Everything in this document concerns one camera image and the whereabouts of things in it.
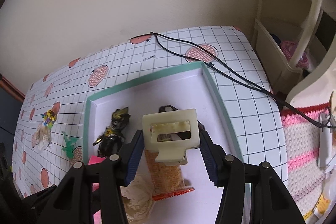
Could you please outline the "pink comb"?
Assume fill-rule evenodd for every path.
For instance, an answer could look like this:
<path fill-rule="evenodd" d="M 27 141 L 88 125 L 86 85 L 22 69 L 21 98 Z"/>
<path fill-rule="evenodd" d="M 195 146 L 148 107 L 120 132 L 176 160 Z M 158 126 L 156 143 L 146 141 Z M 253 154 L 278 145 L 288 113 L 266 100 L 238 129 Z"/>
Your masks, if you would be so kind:
<path fill-rule="evenodd" d="M 88 161 L 89 165 L 92 164 L 98 164 L 101 163 L 102 161 L 104 161 L 105 158 L 104 157 L 98 157 L 98 156 L 91 156 L 91 158 Z M 92 185 L 92 192 L 94 192 L 95 190 L 97 190 L 99 188 L 99 183 L 93 183 Z M 102 220 L 101 220 L 101 211 L 98 210 L 94 215 L 93 215 L 93 220 L 94 220 L 94 224 L 102 224 Z"/>

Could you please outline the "cream lace scrunchie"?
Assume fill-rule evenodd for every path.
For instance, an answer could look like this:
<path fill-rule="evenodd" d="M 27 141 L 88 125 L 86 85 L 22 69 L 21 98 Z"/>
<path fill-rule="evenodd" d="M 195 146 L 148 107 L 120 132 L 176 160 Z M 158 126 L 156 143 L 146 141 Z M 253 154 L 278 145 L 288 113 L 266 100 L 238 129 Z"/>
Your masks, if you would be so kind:
<path fill-rule="evenodd" d="M 120 190 L 128 223 L 145 223 L 154 205 L 154 186 L 151 180 L 136 174 L 134 180 Z"/>

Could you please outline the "black gold action figure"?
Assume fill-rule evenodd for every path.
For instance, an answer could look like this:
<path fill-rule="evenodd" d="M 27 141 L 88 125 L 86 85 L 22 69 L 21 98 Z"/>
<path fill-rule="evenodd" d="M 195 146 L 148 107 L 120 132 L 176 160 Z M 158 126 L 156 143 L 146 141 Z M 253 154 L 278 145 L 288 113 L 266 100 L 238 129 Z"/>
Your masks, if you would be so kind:
<path fill-rule="evenodd" d="M 106 126 L 105 131 L 93 142 L 98 146 L 98 157 L 110 157 L 120 151 L 125 141 L 122 131 L 129 124 L 131 115 L 129 108 L 116 109 L 111 116 L 111 122 Z"/>

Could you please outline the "green plastic figure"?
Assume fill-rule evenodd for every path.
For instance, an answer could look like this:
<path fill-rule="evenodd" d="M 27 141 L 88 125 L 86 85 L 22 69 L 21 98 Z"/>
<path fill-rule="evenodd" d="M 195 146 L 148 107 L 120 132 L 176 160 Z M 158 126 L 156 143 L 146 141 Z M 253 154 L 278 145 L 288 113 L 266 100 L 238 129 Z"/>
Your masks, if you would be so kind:
<path fill-rule="evenodd" d="M 74 150 L 75 150 L 75 144 L 77 139 L 75 137 L 72 136 L 67 136 L 66 132 L 62 132 L 63 133 L 63 137 L 64 137 L 64 141 L 66 146 L 62 148 L 62 150 L 66 153 L 66 156 L 68 159 L 70 160 L 78 160 L 79 158 L 75 156 Z"/>

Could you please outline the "orange snack packet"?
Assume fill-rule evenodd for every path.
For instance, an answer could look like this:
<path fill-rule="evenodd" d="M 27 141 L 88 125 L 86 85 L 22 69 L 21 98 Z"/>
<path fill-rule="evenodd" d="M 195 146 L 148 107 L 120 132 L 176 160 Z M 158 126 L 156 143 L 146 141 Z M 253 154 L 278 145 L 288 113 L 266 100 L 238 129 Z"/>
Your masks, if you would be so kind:
<path fill-rule="evenodd" d="M 149 152 L 145 149 L 146 163 L 154 186 L 152 194 L 154 201 L 161 201 L 194 191 L 192 186 L 185 184 L 179 165 L 167 166 L 162 162 L 155 162 L 157 156 L 157 152 Z"/>

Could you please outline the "cotton swab bag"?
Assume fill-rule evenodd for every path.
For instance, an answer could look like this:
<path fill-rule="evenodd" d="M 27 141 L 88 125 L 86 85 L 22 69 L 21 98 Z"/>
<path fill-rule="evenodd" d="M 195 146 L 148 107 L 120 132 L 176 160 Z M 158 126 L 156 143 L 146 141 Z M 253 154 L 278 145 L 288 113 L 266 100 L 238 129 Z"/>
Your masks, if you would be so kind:
<path fill-rule="evenodd" d="M 37 142 L 35 148 L 37 153 L 42 153 L 51 143 L 51 130 L 44 123 L 38 125 L 37 131 Z"/>

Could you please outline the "cream hair claw clip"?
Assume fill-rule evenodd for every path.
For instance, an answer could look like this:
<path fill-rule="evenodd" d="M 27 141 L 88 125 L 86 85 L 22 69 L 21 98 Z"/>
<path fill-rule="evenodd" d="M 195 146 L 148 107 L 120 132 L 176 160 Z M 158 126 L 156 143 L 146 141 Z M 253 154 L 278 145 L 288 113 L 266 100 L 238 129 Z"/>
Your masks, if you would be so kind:
<path fill-rule="evenodd" d="M 155 162 L 167 166 L 186 165 L 187 151 L 200 146 L 197 111 L 195 109 L 147 114 L 142 117 L 145 149 L 157 152 Z M 190 131 L 190 139 L 173 135 Z"/>

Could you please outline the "colourful bead toy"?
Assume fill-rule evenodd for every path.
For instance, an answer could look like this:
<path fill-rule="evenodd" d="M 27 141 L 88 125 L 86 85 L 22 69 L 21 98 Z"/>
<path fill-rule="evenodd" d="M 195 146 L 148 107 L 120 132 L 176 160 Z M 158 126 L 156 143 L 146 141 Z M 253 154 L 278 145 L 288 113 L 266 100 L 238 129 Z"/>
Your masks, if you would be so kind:
<path fill-rule="evenodd" d="M 47 112 L 42 114 L 42 118 L 44 120 L 44 125 L 48 128 L 52 128 L 57 120 L 57 115 L 52 110 L 48 110 Z"/>

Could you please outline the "black toy car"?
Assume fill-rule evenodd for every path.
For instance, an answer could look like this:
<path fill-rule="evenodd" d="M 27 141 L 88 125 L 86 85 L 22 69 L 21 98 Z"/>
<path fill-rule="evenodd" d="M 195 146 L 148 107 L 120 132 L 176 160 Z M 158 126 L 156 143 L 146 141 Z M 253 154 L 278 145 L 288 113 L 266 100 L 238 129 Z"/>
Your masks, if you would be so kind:
<path fill-rule="evenodd" d="M 172 105 L 165 105 L 165 106 L 161 106 L 159 108 L 160 113 L 169 112 L 169 111 L 177 111 L 177 110 L 178 109 L 176 107 L 172 106 Z M 199 129 L 199 131 L 205 130 L 204 125 L 200 121 L 198 121 L 198 129 Z M 177 132 L 177 133 L 174 133 L 173 135 L 178 136 L 182 140 L 190 139 L 190 137 L 191 137 L 190 131 Z"/>

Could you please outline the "pink white crochet cloth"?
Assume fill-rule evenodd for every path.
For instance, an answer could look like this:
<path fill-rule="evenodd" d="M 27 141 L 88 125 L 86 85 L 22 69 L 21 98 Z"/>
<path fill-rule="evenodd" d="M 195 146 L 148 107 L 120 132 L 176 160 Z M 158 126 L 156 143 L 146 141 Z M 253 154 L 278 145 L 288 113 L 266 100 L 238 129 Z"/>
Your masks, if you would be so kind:
<path fill-rule="evenodd" d="M 325 171 L 318 168 L 320 128 L 294 111 L 280 112 L 288 163 L 288 190 L 303 219 L 313 217 L 322 194 Z"/>

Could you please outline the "white tray with green rim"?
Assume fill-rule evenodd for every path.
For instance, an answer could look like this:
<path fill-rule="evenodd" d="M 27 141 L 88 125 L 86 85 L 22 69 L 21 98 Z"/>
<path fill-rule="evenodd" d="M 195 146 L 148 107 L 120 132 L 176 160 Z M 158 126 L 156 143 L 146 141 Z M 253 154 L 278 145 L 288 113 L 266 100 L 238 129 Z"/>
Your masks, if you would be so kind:
<path fill-rule="evenodd" d="M 190 139 L 191 122 L 185 112 L 192 109 L 213 143 L 227 154 L 242 157 L 228 111 L 212 75 L 201 62 L 150 73 L 89 96 L 84 116 L 84 161 L 97 153 L 94 141 L 110 124 L 112 113 L 123 108 L 128 108 L 130 114 L 123 131 L 127 142 L 142 129 L 146 115 L 151 116 L 149 129 L 162 125 L 170 143 Z M 210 181 L 198 149 L 187 150 L 186 159 L 187 164 L 181 167 L 182 176 L 193 191 L 156 202 L 148 223 L 216 221 L 223 190 Z"/>

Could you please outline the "cream shelf unit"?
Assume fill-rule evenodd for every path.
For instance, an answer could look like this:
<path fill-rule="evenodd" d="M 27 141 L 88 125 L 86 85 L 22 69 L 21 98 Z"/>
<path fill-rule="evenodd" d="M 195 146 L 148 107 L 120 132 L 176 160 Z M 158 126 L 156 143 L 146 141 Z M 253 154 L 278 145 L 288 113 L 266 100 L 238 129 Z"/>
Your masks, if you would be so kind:
<path fill-rule="evenodd" d="M 335 0 L 259 0 L 252 45 L 275 93 L 295 106 L 335 92 Z"/>

